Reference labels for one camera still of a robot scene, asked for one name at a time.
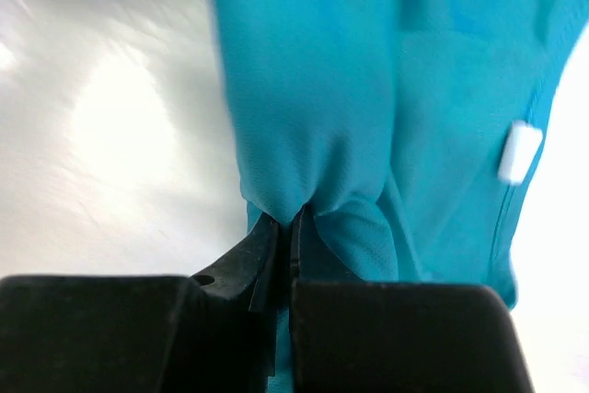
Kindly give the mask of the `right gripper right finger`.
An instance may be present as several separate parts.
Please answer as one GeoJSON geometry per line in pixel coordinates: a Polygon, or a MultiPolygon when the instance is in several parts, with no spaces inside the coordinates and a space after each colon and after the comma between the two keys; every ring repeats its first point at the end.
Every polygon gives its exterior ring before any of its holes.
{"type": "Polygon", "coordinates": [[[292,281],[361,281],[325,244],[318,233],[314,216],[306,205],[296,215],[292,226],[289,274],[292,281]]]}

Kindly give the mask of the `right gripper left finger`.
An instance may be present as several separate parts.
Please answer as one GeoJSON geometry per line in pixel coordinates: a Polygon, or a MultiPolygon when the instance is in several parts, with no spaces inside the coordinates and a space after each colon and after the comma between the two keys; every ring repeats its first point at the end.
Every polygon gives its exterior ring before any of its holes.
{"type": "Polygon", "coordinates": [[[205,294],[208,335],[262,377],[275,373],[279,254],[280,226],[263,214],[238,244],[193,275],[205,294]]]}

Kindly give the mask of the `teal t-shirt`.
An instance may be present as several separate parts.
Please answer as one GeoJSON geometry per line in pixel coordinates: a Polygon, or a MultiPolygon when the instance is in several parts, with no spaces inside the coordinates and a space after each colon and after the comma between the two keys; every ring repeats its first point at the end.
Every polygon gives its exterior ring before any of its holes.
{"type": "Polygon", "coordinates": [[[372,281],[481,283],[510,248],[588,0],[213,0],[248,223],[301,208],[372,281]]]}

